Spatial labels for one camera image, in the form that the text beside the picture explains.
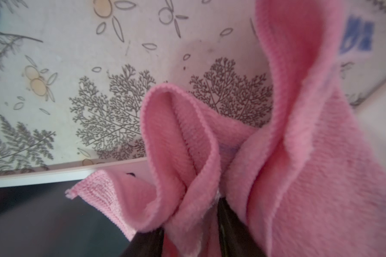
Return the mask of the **pink fluffy cloth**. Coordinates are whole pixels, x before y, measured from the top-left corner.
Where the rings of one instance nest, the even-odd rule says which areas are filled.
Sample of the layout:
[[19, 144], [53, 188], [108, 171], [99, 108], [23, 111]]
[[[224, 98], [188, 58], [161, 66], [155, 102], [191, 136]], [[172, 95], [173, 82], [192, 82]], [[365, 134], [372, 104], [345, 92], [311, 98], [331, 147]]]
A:
[[340, 86], [344, 1], [257, 1], [273, 80], [255, 128], [172, 84], [148, 91], [141, 131], [152, 182], [99, 170], [67, 190], [132, 240], [164, 229], [164, 257], [221, 257], [226, 198], [267, 257], [386, 257], [386, 173]]

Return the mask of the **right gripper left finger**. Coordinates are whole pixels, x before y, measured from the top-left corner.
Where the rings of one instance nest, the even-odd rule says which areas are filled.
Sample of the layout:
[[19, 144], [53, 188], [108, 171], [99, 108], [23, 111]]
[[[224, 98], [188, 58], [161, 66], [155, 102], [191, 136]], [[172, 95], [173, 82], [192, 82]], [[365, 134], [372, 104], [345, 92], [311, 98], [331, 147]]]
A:
[[120, 257], [161, 257], [163, 246], [163, 228], [147, 233], [137, 232]]

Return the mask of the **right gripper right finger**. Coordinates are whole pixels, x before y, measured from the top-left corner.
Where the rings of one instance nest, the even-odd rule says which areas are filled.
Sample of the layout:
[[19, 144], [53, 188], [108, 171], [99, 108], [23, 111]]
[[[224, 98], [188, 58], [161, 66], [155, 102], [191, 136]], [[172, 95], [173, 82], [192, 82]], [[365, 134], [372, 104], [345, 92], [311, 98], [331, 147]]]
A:
[[231, 209], [226, 198], [217, 206], [219, 244], [222, 257], [266, 257], [252, 238], [248, 228]]

